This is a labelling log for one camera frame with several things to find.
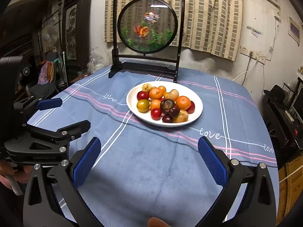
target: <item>cardboard box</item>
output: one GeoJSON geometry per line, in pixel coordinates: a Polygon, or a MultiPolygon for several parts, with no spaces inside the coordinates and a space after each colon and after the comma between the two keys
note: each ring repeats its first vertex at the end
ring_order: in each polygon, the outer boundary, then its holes
{"type": "Polygon", "coordinates": [[[276,224],[289,213],[303,189],[303,155],[296,157],[279,170],[279,207],[276,224]]]}

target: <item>blue tablecloth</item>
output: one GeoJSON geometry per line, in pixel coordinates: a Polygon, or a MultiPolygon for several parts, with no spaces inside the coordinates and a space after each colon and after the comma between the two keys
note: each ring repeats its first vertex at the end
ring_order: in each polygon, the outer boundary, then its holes
{"type": "MultiPolygon", "coordinates": [[[[178,83],[200,96],[203,112],[188,126],[163,129],[137,119],[126,105],[126,95],[143,82],[172,80],[127,71],[109,79],[108,72],[105,68],[78,81],[57,95],[63,100],[60,108],[38,111],[28,122],[53,131],[81,120],[91,122],[90,130],[70,143],[70,156],[92,137],[101,140],[99,158],[78,190],[103,225],[146,226],[154,216],[173,227],[195,226],[222,190],[197,151],[203,135],[242,164],[266,163],[278,209],[275,154],[263,119],[245,88],[180,68],[178,83]]],[[[227,219],[236,213],[245,186],[227,219]]],[[[73,220],[58,188],[56,192],[64,214],[73,220]]]]}

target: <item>plastic bag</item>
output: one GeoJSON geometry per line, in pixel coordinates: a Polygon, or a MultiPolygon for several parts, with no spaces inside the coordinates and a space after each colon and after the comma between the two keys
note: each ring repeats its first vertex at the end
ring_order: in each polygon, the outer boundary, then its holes
{"type": "Polygon", "coordinates": [[[94,49],[89,55],[89,62],[87,63],[87,68],[91,74],[93,74],[95,71],[104,68],[104,58],[101,55],[96,54],[94,52],[94,49]]]}

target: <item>oval plate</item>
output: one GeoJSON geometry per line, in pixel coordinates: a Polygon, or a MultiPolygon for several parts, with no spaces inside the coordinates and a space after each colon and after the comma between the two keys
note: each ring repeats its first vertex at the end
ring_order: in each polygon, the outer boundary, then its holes
{"type": "Polygon", "coordinates": [[[152,81],[152,82],[146,82],[150,83],[152,86],[159,87],[163,85],[166,88],[166,91],[169,92],[172,89],[176,89],[179,92],[180,96],[186,96],[188,97],[191,101],[194,102],[195,104],[195,111],[192,114],[188,115],[188,121],[182,122],[182,123],[164,123],[162,121],[162,118],[160,120],[153,120],[151,118],[150,110],[147,113],[141,113],[137,109],[137,94],[139,91],[142,91],[142,85],[145,83],[141,83],[134,88],[132,88],[127,96],[126,96],[126,103],[128,108],[132,111],[134,115],[136,115],[138,118],[142,119],[143,121],[150,123],[155,126],[160,126],[160,127],[178,127],[178,126],[184,126],[187,125],[193,121],[195,121],[199,116],[201,115],[203,111],[203,103],[200,99],[200,97],[191,89],[177,84],[173,82],[167,82],[167,81],[152,81]]]}

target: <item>blue gripper pad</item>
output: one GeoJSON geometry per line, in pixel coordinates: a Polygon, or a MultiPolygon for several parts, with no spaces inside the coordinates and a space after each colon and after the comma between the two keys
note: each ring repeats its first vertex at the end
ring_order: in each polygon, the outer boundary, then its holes
{"type": "Polygon", "coordinates": [[[204,160],[208,170],[214,178],[216,184],[225,187],[228,183],[228,174],[226,167],[220,161],[216,153],[215,148],[211,148],[207,141],[201,137],[198,141],[198,151],[204,160]]]}
{"type": "Polygon", "coordinates": [[[81,157],[72,172],[73,185],[75,188],[83,185],[96,159],[101,152],[101,142],[98,138],[93,138],[93,142],[81,157]]]}
{"type": "Polygon", "coordinates": [[[51,109],[51,108],[55,108],[55,107],[61,107],[61,105],[62,105],[62,99],[54,98],[54,99],[39,101],[37,104],[37,109],[42,111],[42,110],[51,109]]]}

